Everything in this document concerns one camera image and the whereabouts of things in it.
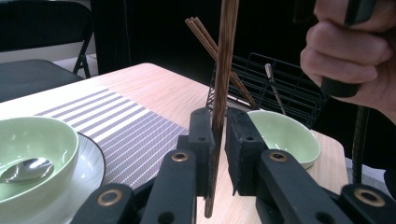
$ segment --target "black wire rack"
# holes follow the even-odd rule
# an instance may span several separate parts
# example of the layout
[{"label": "black wire rack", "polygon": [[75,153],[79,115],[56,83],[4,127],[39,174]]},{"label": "black wire rack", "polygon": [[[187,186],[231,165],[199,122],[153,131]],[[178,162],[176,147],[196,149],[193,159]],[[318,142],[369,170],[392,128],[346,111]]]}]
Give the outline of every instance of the black wire rack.
[{"label": "black wire rack", "polygon": [[[274,82],[266,75],[267,63],[272,66]],[[329,99],[329,96],[322,93],[303,70],[294,64],[250,53],[247,59],[233,56],[232,70],[238,75],[257,105],[252,108],[241,91],[230,82],[227,106],[238,107],[245,111],[264,109],[283,113],[276,99],[275,87],[286,115],[311,128]],[[206,106],[210,110],[213,109],[214,104],[215,80],[216,68],[213,71],[206,101]]]}]

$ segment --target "gray striped placemat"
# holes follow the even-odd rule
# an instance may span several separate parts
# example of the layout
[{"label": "gray striped placemat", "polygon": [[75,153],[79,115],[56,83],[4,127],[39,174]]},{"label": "gray striped placemat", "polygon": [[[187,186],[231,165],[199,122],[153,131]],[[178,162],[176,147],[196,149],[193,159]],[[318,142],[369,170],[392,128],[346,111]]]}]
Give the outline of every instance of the gray striped placemat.
[{"label": "gray striped placemat", "polygon": [[104,184],[135,189],[154,177],[162,158],[188,131],[109,89],[97,90],[37,116],[52,117],[89,136],[106,159]]}]

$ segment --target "black handle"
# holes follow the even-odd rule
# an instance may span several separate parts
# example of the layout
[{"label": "black handle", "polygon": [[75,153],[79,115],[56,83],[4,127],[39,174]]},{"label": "black handle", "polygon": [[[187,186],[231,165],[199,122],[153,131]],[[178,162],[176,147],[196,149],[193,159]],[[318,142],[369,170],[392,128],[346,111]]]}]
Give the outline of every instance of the black handle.
[{"label": "black handle", "polygon": [[346,9],[345,26],[370,20],[376,0],[349,0]]},{"label": "black handle", "polygon": [[356,95],[359,84],[344,83],[324,77],[320,86],[320,90],[335,97],[352,97]]}]

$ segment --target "white plate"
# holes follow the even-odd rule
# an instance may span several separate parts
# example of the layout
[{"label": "white plate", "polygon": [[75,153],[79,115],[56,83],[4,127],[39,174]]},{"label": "white plate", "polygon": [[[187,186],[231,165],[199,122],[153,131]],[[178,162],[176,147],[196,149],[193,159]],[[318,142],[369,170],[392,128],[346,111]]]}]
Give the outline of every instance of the white plate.
[{"label": "white plate", "polygon": [[90,194],[99,188],[105,176],[105,158],[99,146],[78,134],[78,163],[69,188],[51,205],[24,223],[70,223]]}]

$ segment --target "wooden table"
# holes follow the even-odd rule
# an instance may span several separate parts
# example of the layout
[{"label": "wooden table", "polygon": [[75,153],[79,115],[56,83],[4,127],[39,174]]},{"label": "wooden table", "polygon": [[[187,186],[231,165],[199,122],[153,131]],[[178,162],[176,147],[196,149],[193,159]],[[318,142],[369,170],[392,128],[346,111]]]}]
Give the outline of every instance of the wooden table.
[{"label": "wooden table", "polygon": [[[79,97],[92,88],[106,87],[145,108],[189,128],[191,111],[204,107],[208,87],[157,65],[142,63],[50,91],[0,104],[0,119],[29,116]],[[314,132],[322,154],[308,173],[324,188],[339,193],[347,184],[344,150],[334,139]],[[220,155],[215,207],[204,217],[205,202],[198,199],[197,223],[260,223],[254,197],[232,196],[224,151]]]}]

